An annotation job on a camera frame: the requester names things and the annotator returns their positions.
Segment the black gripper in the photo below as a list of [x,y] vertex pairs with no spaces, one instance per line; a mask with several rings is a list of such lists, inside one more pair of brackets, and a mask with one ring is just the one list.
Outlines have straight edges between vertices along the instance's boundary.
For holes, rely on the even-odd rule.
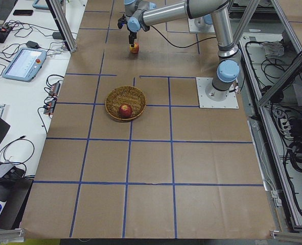
[[127,17],[125,14],[122,15],[121,18],[118,19],[118,28],[122,29],[123,26],[126,25],[129,33],[129,45],[130,47],[135,46],[135,39],[137,38],[137,32],[141,29],[141,24],[139,20],[135,17]]

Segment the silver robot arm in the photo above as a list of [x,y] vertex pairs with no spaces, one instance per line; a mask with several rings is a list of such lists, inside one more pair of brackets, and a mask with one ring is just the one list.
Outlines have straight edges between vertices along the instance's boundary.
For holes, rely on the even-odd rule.
[[210,26],[213,24],[212,16],[210,14],[195,19],[197,26]]
[[135,84],[148,97],[169,90],[175,97],[197,95],[196,77],[211,77],[219,62],[213,34],[189,32],[180,19],[139,31],[138,54],[129,51],[126,29],[113,32],[116,44],[112,67],[121,84]]

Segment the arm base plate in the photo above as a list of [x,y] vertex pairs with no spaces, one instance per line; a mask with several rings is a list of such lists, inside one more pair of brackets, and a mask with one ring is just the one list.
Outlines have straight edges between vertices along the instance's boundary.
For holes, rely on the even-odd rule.
[[213,78],[196,77],[199,108],[239,109],[234,85],[226,91],[219,91],[212,85]]
[[214,26],[211,20],[205,21],[203,18],[188,19],[189,32],[194,34],[214,34]]

